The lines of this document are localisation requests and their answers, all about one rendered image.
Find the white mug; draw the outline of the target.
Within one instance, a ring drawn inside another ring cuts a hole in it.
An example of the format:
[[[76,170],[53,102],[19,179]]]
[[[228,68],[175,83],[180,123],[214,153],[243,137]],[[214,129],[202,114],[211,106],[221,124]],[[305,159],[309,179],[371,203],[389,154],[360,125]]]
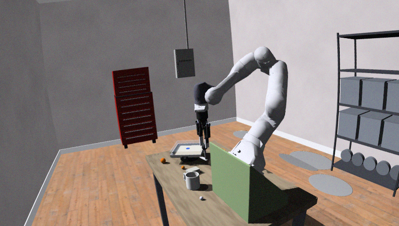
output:
[[[189,190],[197,190],[200,188],[200,176],[197,172],[183,173],[184,181],[186,181],[186,186]]]

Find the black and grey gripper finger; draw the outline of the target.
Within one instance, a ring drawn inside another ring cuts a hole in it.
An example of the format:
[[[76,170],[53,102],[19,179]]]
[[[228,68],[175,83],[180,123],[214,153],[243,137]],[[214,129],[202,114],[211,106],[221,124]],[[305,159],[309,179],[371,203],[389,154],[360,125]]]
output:
[[[199,145],[202,146],[203,143],[203,128],[200,126],[200,121],[195,121],[197,127],[197,135],[199,136]]]
[[[204,136],[205,136],[205,148],[208,148],[209,147],[209,139],[208,138],[210,138],[210,123],[208,123],[207,121],[206,121],[206,126],[204,127],[203,126],[203,122],[201,122],[201,125],[202,125],[202,128],[203,128],[203,131],[204,131]]]

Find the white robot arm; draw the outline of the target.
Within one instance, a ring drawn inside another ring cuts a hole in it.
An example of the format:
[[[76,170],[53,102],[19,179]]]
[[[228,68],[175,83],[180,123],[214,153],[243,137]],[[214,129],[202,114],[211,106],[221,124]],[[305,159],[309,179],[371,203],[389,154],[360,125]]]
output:
[[[229,153],[250,164],[264,176],[262,171],[266,165],[263,155],[265,144],[284,119],[286,112],[288,70],[285,62],[276,60],[267,47],[257,48],[254,53],[240,59],[227,78],[216,87],[205,82],[194,85],[194,111],[205,112],[208,104],[220,103],[223,95],[233,85],[256,69],[269,75],[265,112]]]

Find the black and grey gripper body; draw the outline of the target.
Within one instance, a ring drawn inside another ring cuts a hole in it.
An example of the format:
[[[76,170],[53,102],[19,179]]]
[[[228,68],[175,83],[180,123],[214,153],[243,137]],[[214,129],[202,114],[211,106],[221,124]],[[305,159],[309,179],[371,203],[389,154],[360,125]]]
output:
[[[208,112],[207,111],[205,111],[205,112],[197,112],[196,116],[197,116],[198,122],[199,121],[200,121],[200,123],[203,122],[203,126],[205,127],[206,126],[206,121],[207,121],[207,118],[208,118]]]

